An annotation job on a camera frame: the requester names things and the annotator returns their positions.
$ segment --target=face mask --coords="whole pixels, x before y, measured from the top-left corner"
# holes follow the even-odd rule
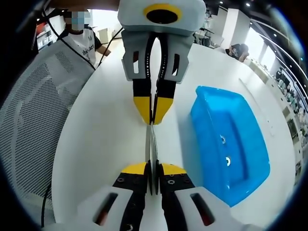
[[[72,29],[83,30],[85,25],[90,24],[90,13],[85,12],[72,12]]]

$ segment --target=person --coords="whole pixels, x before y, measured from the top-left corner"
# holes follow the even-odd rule
[[[226,49],[227,55],[231,56],[232,58],[237,59],[240,62],[244,62],[244,60],[249,55],[248,53],[248,46],[246,44],[235,44]]]
[[[63,13],[65,29],[58,40],[63,39],[74,50],[83,55],[93,65],[96,63],[95,52],[108,56],[109,50],[102,45],[94,31],[89,27],[90,13],[83,7],[70,8]]]
[[[280,79],[282,76],[282,67],[279,67],[279,70],[276,72],[276,79]]]
[[[301,124],[306,124],[306,110],[305,109],[303,109],[302,111],[299,110],[298,116],[299,116],[299,122]]]

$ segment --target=shelf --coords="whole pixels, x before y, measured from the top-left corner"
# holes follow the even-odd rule
[[[43,35],[46,35],[48,32],[50,32],[50,30],[44,31],[44,32],[38,34],[38,35],[37,35],[37,38],[40,38],[40,37],[42,37]]]
[[[48,43],[44,44],[43,46],[39,47],[38,50],[42,50],[44,47],[49,46],[50,44],[52,44],[52,41],[49,41]]]

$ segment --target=white wall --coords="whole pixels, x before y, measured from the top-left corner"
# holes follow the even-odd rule
[[[222,32],[221,47],[244,43],[250,27],[250,18],[237,9],[228,9],[226,23]]]
[[[271,69],[270,69],[270,74],[275,75],[276,72],[279,70],[279,67],[282,67],[278,59],[275,59]]]
[[[253,28],[249,29],[245,44],[249,48],[249,57],[259,60],[264,40]]]
[[[117,11],[92,10],[92,18],[93,26],[97,26],[96,30],[114,28],[119,24]]]
[[[219,8],[218,14],[212,15],[212,17],[213,17],[212,31],[215,33],[215,35],[222,37],[222,32],[225,27],[227,18],[227,11],[223,10],[222,8]]]
[[[265,65],[268,70],[271,70],[274,62],[276,60],[276,55],[270,47],[266,48],[265,54],[261,60],[261,64]]]
[[[248,31],[250,27],[250,18],[247,17],[243,12],[238,11],[237,21],[233,37],[231,40],[231,45],[245,43]]]
[[[261,50],[261,53],[260,53],[260,56],[258,58],[258,61],[259,63],[261,62],[261,60],[263,59],[264,55],[265,55],[265,52],[266,52],[266,49],[267,49],[267,45],[265,43],[263,43],[263,47],[262,47],[262,50]]]
[[[52,27],[54,28],[54,30],[57,32],[57,34],[60,35],[65,28],[65,22],[64,22],[63,16],[52,17],[49,19],[49,21]],[[53,34],[53,41],[55,42],[58,38],[53,32],[52,34]]]
[[[222,37],[224,38],[224,40],[221,44],[221,47],[224,49],[229,48],[229,46],[231,45],[238,14],[239,10],[228,9],[226,23],[222,32]]]

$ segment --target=white table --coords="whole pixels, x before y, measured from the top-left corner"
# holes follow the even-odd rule
[[[151,56],[153,92],[160,65],[158,46],[156,41]],[[63,127],[52,174],[57,222],[73,217],[77,205],[102,185],[112,185],[125,166],[145,160],[146,125],[133,104],[132,83],[127,82],[121,63],[123,54],[123,47],[118,48],[94,72]],[[201,186],[200,154],[190,119],[195,89],[205,85],[242,94],[261,128],[271,172],[258,189],[231,208],[231,213],[243,223],[264,227],[285,205],[295,180],[294,149],[284,116],[269,89],[243,63],[196,44],[189,60],[173,106],[155,126],[159,159],[185,167],[194,184]],[[146,195],[142,230],[167,230],[160,196]]]

